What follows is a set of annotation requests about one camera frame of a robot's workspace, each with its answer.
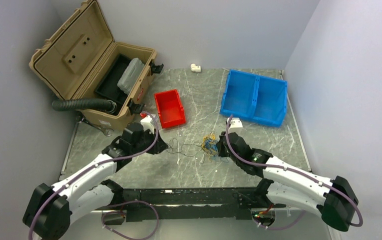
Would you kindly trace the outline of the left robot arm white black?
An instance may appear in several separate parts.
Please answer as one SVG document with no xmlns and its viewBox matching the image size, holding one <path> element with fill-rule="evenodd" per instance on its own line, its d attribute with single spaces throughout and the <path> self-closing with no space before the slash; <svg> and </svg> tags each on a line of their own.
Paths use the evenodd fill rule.
<svg viewBox="0 0 382 240">
<path fill-rule="evenodd" d="M 129 204 L 155 207 L 142 200 L 125 201 L 123 188 L 107 177 L 144 153 L 159 154 L 167 148 L 157 124 L 131 122 L 97 157 L 68 178 L 48 186 L 38 185 L 22 218 L 28 239 L 58 240 L 70 225 L 100 207 L 116 210 Z"/>
</svg>

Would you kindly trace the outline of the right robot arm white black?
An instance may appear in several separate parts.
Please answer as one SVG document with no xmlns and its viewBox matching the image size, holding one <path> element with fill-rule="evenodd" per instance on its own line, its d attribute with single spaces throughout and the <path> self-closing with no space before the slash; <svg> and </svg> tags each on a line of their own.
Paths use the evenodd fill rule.
<svg viewBox="0 0 382 240">
<path fill-rule="evenodd" d="M 362 221 L 352 222 L 354 215 L 361 214 L 359 200 L 344 177 L 331 179 L 299 169 L 270 152 L 251 148 L 235 132 L 222 132 L 219 138 L 216 146 L 220 157 L 230 158 L 245 173 L 261 178 L 254 193 L 259 207 L 296 207 L 341 232 L 362 226 Z"/>
</svg>

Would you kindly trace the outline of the white pipe elbow fitting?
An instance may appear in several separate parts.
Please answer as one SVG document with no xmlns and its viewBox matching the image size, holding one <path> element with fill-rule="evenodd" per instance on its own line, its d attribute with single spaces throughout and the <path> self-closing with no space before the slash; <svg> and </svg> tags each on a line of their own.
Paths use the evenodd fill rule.
<svg viewBox="0 0 382 240">
<path fill-rule="evenodd" d="M 190 65 L 190 69 L 191 69 L 191 72 L 193 72 L 193 73 L 200 73 L 201 72 L 201 66 L 196 65 L 195 63 L 192 63 Z"/>
</svg>

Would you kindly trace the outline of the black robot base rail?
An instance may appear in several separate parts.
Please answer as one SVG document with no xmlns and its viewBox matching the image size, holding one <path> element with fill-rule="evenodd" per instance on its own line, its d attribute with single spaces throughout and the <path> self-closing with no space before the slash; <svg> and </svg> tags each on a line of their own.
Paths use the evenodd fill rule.
<svg viewBox="0 0 382 240">
<path fill-rule="evenodd" d="M 182 220 L 235 218 L 249 220 L 271 208 L 284 208 L 271 203 L 262 187 L 204 187 L 204 188 L 122 188 L 114 187 L 114 198 L 99 207 L 103 211 L 123 211 L 127 222 L 143 220 Z"/>
</svg>

